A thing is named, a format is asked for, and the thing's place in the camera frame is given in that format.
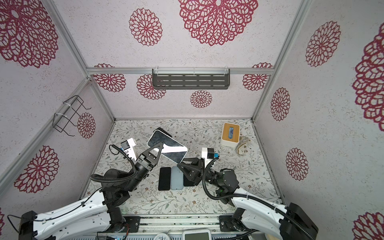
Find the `black phone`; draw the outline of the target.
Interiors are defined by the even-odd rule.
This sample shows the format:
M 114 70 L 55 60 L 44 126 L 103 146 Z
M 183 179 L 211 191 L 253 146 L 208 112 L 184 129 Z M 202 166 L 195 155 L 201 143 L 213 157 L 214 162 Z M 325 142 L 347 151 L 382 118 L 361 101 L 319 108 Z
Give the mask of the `black phone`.
M 161 154 L 167 159 L 181 163 L 188 152 L 188 148 L 174 140 L 161 130 L 156 129 L 147 142 L 147 146 L 153 148 L 159 143 L 163 144 Z
M 159 130 L 159 131 L 163 132 L 166 135 L 169 135 L 169 136 L 171 135 L 170 133 L 168 133 L 165 129 L 163 129 L 161 127 L 158 127 L 156 130 Z

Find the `blue phone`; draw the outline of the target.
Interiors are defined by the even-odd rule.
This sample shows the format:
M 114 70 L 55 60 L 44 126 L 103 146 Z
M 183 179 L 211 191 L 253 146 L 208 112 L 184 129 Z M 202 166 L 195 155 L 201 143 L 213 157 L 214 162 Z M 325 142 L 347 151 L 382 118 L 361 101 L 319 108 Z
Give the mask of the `blue phone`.
M 193 181 L 189 181 L 185 176 L 183 176 L 183 186 L 184 187 L 193 187 L 195 184 Z

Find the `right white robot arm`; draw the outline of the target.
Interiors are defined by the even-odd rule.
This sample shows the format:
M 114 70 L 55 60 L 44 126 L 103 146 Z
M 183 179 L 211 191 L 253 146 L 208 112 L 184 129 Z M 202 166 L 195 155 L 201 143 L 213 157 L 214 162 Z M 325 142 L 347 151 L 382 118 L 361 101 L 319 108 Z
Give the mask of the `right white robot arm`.
M 202 184 L 206 195 L 235 207 L 231 224 L 239 231 L 262 232 L 279 240 L 314 240 L 319 232 L 316 224 L 297 204 L 288 206 L 259 198 L 241 188 L 233 169 L 213 171 L 203 159 L 190 159 L 177 167 L 195 185 Z

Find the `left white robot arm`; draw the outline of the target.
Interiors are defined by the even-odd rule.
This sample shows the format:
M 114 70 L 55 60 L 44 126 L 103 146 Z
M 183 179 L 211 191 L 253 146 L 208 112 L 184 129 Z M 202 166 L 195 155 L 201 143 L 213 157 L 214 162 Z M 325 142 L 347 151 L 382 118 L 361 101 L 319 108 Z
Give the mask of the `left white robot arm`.
M 20 240 L 69 240 L 88 233 L 119 232 L 126 226 L 120 206 L 158 164 L 162 142 L 129 159 L 130 172 L 108 170 L 103 176 L 91 175 L 102 187 L 89 197 L 50 212 L 29 211 L 21 216 Z

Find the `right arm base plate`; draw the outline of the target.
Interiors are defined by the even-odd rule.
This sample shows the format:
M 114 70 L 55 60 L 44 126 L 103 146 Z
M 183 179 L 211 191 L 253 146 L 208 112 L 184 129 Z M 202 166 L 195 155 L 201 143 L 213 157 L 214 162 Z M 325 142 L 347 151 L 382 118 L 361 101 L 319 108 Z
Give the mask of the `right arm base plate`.
M 221 232 L 240 232 L 244 229 L 241 221 L 234 216 L 219 216 L 219 224 Z

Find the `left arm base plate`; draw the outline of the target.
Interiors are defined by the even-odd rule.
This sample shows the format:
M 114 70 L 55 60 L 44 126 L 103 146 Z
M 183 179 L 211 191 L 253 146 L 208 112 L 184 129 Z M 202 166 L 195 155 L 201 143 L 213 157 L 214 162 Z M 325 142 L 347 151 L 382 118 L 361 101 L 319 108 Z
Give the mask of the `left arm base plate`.
M 137 233 L 140 227 L 140 216 L 126 216 L 123 224 L 122 233 Z

